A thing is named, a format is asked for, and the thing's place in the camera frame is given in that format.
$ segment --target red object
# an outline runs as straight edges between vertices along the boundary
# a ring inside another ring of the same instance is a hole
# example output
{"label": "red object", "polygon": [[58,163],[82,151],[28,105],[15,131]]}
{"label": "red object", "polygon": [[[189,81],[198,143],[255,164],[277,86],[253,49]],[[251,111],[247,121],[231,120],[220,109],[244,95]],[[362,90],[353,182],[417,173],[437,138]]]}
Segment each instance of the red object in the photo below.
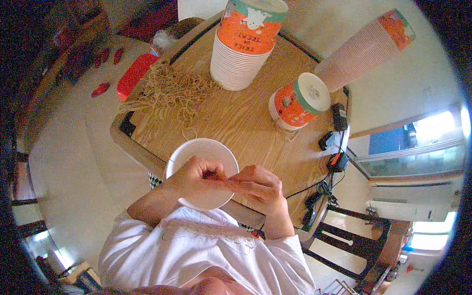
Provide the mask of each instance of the red object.
{"label": "red object", "polygon": [[110,87],[110,82],[104,82],[104,83],[100,84],[100,86],[98,86],[98,88],[95,89],[92,92],[92,98],[97,97],[100,94],[105,93],[105,91],[107,91],[109,87]]}
{"label": "red object", "polygon": [[95,68],[98,68],[101,65],[101,55],[95,55]]}
{"label": "red object", "polygon": [[113,64],[119,63],[121,60],[121,55],[123,54],[123,47],[118,48],[117,52],[115,52],[115,59],[113,60]]}
{"label": "red object", "polygon": [[101,53],[101,62],[106,63],[108,57],[110,56],[110,47],[105,48],[105,50]]}
{"label": "red object", "polygon": [[122,101],[125,101],[128,98],[130,92],[134,89],[136,84],[138,84],[139,79],[141,79],[144,74],[149,70],[149,67],[155,63],[159,57],[154,56],[150,53],[145,53],[140,55],[125,74],[121,77],[117,85],[117,94]]}

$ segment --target person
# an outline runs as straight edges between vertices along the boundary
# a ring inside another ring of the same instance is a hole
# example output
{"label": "person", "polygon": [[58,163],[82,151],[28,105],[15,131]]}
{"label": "person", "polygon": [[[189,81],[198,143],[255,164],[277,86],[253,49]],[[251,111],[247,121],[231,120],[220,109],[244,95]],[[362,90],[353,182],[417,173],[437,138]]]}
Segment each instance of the person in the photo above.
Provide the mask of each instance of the person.
{"label": "person", "polygon": [[[266,209],[263,242],[220,209],[179,206],[214,190],[245,194]],[[279,178],[259,166],[226,177],[221,163],[192,157],[116,217],[99,256],[102,285],[118,294],[313,294],[315,284]]]}

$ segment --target white shirt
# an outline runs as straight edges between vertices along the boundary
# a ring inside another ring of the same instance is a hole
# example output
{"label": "white shirt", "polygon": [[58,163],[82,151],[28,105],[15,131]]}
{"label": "white shirt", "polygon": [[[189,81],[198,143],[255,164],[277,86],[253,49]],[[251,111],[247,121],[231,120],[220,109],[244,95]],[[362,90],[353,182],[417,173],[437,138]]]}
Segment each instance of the white shirt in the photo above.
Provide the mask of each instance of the white shirt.
{"label": "white shirt", "polygon": [[125,211],[99,257],[103,285],[124,289],[182,287],[212,266],[254,294],[306,295],[315,289],[298,236],[263,242],[219,209],[180,207],[155,228]]}

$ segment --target red box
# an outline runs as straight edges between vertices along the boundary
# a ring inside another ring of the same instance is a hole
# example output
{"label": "red box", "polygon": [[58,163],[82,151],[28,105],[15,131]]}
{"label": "red box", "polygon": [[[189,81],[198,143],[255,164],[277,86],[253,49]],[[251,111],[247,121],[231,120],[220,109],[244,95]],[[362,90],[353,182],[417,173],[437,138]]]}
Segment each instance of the red box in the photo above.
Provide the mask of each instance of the red box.
{"label": "red box", "polygon": [[117,94],[122,101],[128,98],[128,95],[134,89],[139,80],[146,74],[149,67],[155,63],[159,57],[149,53],[140,55],[129,67],[126,73],[121,77],[117,85]]}

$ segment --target hand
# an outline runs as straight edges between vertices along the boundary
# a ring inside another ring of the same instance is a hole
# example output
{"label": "hand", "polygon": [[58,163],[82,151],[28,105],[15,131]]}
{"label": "hand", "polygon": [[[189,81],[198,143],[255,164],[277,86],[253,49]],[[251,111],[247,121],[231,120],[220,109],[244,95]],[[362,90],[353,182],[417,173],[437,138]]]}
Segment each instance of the hand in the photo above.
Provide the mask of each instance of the hand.
{"label": "hand", "polygon": [[226,181],[234,192],[244,194],[266,208],[266,216],[286,213],[287,201],[279,178],[260,166],[247,166]]}
{"label": "hand", "polygon": [[227,176],[220,162],[191,157],[163,184],[179,198],[191,199],[213,190],[228,190]]}

